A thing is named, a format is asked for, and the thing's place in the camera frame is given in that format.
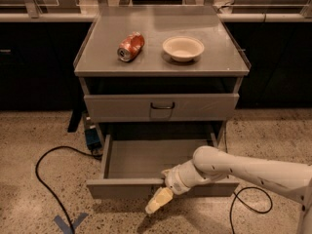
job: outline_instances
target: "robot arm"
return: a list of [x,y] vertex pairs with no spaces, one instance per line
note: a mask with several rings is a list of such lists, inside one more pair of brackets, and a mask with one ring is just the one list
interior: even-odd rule
[[235,176],[302,205],[298,233],[312,233],[312,166],[234,156],[211,146],[199,147],[193,159],[163,171],[165,188],[160,188],[146,207],[152,214],[171,201],[174,195],[199,184],[213,183]]

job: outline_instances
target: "terrazzo floor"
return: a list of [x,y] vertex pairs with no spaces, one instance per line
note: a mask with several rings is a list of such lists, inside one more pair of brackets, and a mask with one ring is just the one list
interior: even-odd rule
[[[38,159],[49,149],[69,145],[89,153],[83,124],[68,133],[71,112],[0,112],[0,232],[66,233],[54,219],[67,224],[57,201],[35,176]],[[236,110],[227,124],[228,152],[257,158],[311,163],[312,109]],[[224,139],[219,148],[224,150]],[[147,216],[147,199],[94,200],[86,179],[98,178],[99,161],[61,149],[40,165],[41,177],[59,195],[74,220],[87,217],[76,233],[231,233],[228,198],[175,199]],[[249,186],[242,180],[238,189]],[[269,214],[254,214],[237,202],[233,209],[236,233],[295,233],[300,205],[268,192]],[[257,191],[241,197],[265,210],[269,202]]]

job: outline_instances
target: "bowl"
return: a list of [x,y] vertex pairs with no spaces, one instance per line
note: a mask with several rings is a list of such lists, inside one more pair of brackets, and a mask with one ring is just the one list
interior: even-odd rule
[[204,44],[196,38],[189,36],[175,36],[163,43],[163,50],[172,59],[180,62],[191,61],[204,52]]

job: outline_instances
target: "blue tape marking on floor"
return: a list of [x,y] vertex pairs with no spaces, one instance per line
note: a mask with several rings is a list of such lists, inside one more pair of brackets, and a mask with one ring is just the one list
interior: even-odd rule
[[[87,216],[88,214],[81,213],[72,224],[74,229],[76,229]],[[68,226],[59,215],[55,217],[54,221],[64,234],[72,234],[70,226]]]

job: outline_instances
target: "red soda can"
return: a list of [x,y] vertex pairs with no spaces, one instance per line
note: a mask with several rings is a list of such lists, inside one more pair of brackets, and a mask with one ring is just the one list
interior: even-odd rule
[[122,61],[134,59],[143,48],[144,43],[144,37],[138,32],[133,32],[120,43],[117,50],[118,58]]

